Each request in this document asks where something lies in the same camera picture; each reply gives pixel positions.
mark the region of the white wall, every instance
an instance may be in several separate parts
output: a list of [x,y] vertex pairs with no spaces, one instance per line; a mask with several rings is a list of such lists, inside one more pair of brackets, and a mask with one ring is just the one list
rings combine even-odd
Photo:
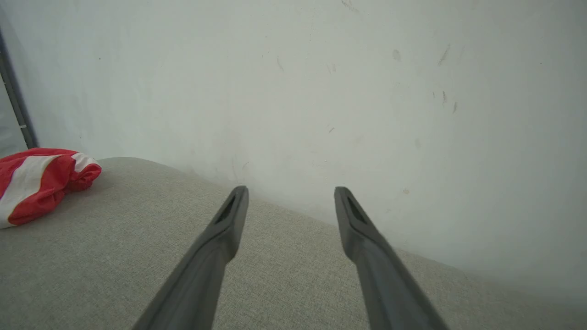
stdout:
[[0,0],[43,146],[136,156],[587,306],[581,0]]

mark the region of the gray upholstery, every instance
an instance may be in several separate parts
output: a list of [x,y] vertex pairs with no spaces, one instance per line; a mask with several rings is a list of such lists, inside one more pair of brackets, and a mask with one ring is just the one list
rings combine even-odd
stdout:
[[[132,158],[0,231],[0,329],[128,329],[229,190]],[[451,329],[585,329],[577,312],[400,252]],[[251,200],[215,329],[368,329],[334,226]]]

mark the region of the folded cloth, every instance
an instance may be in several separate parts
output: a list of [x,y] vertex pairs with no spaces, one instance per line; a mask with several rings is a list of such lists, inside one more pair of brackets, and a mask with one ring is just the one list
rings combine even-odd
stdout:
[[32,148],[0,159],[0,228],[51,212],[65,194],[89,188],[102,172],[94,158],[65,149]]

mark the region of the red and white flag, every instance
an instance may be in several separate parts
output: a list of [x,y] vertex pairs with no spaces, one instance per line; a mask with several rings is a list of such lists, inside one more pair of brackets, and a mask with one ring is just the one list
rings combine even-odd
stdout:
[[102,172],[94,158],[65,149],[33,148],[0,159],[0,228],[51,212],[65,194],[89,188]]

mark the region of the striped fabric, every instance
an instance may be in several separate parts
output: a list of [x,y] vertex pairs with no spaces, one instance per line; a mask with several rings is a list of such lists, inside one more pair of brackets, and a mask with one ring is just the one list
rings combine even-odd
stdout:
[[33,148],[0,159],[0,228],[52,211],[68,192],[90,187],[100,172],[94,158],[65,149]]

